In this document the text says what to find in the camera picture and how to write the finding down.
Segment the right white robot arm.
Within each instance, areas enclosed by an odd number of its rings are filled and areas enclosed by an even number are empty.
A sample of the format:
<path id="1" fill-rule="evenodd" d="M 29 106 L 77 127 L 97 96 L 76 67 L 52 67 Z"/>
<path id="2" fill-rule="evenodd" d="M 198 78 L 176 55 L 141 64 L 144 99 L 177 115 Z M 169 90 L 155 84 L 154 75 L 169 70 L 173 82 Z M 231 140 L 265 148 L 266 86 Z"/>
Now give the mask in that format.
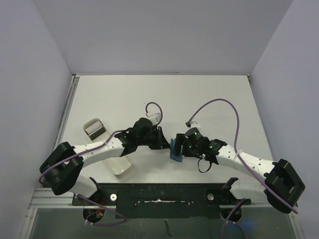
<path id="1" fill-rule="evenodd" d="M 226 142 L 203 136 L 198 128 L 190 128 L 171 139 L 170 158 L 181 162 L 184 157 L 208 161 L 210 165 L 226 166 L 256 179 L 260 184 L 242 186 L 236 183 L 222 191 L 222 198 L 232 204 L 238 199 L 267 201 L 276 210 L 289 214 L 295 211 L 305 184 L 292 164 L 284 159 L 265 160 L 235 150 Z"/>

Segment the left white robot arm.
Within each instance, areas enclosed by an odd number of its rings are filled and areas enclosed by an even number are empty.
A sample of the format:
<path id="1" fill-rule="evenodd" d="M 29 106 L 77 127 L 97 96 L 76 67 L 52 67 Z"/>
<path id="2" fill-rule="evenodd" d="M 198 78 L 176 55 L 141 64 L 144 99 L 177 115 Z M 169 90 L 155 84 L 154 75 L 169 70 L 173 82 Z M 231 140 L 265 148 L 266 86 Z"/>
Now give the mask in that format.
<path id="1" fill-rule="evenodd" d="M 162 128 L 153 120 L 140 118 L 133 127 L 113 132 L 106 140 L 71 146 L 59 144 L 40 166 L 39 183 L 46 183 L 55 195 L 72 192 L 81 195 L 91 205 L 100 202 L 102 193 L 97 182 L 81 175 L 81 170 L 109 158 L 131 154 L 139 146 L 151 150 L 169 149 Z"/>

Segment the blue leather card holder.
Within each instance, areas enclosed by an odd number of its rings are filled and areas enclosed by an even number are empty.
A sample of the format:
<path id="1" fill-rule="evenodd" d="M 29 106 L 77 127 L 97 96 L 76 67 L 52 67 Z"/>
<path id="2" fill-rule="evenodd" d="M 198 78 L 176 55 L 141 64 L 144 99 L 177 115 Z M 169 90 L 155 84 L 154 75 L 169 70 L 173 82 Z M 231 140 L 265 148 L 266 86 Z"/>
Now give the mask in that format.
<path id="1" fill-rule="evenodd" d="M 176 138 L 172 138 L 170 141 L 170 159 L 176 162 L 182 162 L 183 160 L 183 145 L 178 143 Z"/>

